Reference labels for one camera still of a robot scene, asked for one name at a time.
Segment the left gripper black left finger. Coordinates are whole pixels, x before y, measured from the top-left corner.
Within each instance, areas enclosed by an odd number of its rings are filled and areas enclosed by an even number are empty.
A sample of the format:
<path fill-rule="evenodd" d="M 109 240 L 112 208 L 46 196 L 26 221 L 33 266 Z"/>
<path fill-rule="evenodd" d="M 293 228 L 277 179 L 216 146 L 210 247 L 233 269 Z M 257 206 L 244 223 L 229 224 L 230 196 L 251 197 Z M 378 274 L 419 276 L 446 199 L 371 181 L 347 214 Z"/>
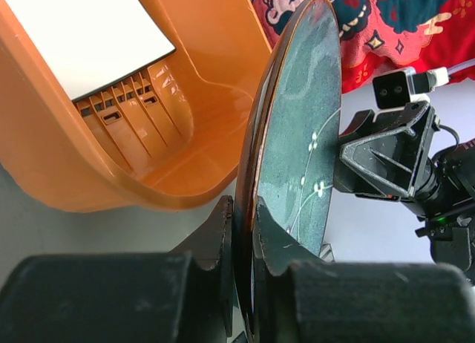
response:
<path fill-rule="evenodd" d="M 1 289 L 3 342 L 225 342 L 233 200 L 169 252 L 37 255 Z"/>

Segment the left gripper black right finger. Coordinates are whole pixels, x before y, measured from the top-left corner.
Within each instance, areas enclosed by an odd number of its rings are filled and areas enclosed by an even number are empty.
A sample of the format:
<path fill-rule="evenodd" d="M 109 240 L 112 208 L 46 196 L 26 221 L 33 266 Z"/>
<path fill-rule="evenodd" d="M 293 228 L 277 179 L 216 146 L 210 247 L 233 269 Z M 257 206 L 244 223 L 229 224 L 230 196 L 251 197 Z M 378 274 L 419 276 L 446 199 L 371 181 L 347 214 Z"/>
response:
<path fill-rule="evenodd" d="M 327 263 L 256 208 L 256 342 L 472 342 L 474 294 L 449 265 Z"/>

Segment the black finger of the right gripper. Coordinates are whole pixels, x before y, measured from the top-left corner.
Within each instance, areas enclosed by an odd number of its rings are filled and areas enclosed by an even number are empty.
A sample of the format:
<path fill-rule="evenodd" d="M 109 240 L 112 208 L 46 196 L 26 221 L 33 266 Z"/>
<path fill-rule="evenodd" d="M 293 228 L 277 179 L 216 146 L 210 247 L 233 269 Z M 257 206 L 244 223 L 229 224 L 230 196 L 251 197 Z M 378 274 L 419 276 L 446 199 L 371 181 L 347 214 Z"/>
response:
<path fill-rule="evenodd" d="M 339 138 L 339 191 L 414 197 L 430 177 L 428 151 L 436 113 L 427 101 L 375 113 L 370 133 Z"/>
<path fill-rule="evenodd" d="M 358 111 L 339 138 L 361 138 L 370 133 L 373 127 L 373 110 Z"/>

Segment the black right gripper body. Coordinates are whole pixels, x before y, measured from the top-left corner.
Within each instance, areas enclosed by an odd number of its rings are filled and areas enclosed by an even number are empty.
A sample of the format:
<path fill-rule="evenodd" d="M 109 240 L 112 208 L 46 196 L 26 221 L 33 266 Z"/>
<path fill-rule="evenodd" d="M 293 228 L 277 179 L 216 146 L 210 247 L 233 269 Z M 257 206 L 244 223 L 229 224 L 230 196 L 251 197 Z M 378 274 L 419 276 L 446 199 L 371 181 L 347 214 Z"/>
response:
<path fill-rule="evenodd" d="M 367 197 L 355 195 L 356 197 L 382 200 L 387 202 L 400 202 L 406 206 L 417 217 L 432 217 L 437 210 L 442 208 L 442 176 L 436 169 L 436 161 L 428 156 L 427 164 L 430 166 L 430 177 L 419 189 L 414 197 Z M 335 163 L 335 187 L 339 190 L 339 154 Z"/>

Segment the blue-grey round plate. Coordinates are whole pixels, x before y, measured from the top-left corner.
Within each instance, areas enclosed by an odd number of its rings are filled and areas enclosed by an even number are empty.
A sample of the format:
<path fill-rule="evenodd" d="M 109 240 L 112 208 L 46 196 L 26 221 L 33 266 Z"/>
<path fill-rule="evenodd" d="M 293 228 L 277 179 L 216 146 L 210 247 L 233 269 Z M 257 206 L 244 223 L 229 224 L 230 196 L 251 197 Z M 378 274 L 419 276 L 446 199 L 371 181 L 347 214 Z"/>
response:
<path fill-rule="evenodd" d="M 232 258 L 249 342 L 257 337 L 259 249 L 283 272 L 320 254 L 333 189 L 341 116 L 338 24 L 330 0 L 292 13 L 255 95 L 235 187 Z"/>

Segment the orange plastic bin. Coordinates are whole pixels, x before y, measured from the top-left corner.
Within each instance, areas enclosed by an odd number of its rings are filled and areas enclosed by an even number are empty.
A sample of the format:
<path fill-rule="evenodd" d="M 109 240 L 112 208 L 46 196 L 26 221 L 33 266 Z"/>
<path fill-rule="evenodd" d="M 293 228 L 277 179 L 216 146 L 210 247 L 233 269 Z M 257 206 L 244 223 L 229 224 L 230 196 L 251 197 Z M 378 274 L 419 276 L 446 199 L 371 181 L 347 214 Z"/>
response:
<path fill-rule="evenodd" d="M 70 99 L 1 0 L 1 164 L 66 212 L 189 209 L 237 173 L 271 47 L 250 0 L 139 0 L 175 52 Z"/>

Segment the white square plate black rim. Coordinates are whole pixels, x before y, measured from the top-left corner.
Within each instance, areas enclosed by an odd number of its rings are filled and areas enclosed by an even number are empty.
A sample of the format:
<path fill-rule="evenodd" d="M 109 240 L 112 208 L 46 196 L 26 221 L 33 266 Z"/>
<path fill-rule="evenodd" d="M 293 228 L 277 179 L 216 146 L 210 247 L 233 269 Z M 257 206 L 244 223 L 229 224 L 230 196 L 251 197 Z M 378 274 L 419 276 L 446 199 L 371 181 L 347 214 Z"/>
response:
<path fill-rule="evenodd" d="M 5 0 L 70 99 L 175 52 L 139 0 Z"/>

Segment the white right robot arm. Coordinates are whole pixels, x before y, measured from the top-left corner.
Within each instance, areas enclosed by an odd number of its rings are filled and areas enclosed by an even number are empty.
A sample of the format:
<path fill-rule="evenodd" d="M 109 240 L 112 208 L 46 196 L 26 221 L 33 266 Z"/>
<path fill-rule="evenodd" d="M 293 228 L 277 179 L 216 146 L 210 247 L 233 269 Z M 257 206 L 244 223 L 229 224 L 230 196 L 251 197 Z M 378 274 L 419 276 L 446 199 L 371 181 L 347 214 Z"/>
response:
<path fill-rule="evenodd" d="M 401 203 L 423 224 L 438 264 L 474 282 L 474 142 L 441 124 L 427 101 L 381 113 L 359 111 L 338 138 L 334 187 Z"/>

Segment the red patterned cloth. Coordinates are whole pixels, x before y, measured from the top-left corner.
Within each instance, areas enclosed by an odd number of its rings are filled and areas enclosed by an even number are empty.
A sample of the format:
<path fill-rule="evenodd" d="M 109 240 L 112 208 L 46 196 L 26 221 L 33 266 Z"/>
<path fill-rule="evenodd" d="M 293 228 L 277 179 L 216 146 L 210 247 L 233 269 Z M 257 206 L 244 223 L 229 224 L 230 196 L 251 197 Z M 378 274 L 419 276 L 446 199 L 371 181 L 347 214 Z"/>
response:
<path fill-rule="evenodd" d="M 275 45 L 304 0 L 251 0 Z M 342 91 L 387 71 L 451 68 L 474 58 L 474 0 L 329 0 L 341 42 Z"/>

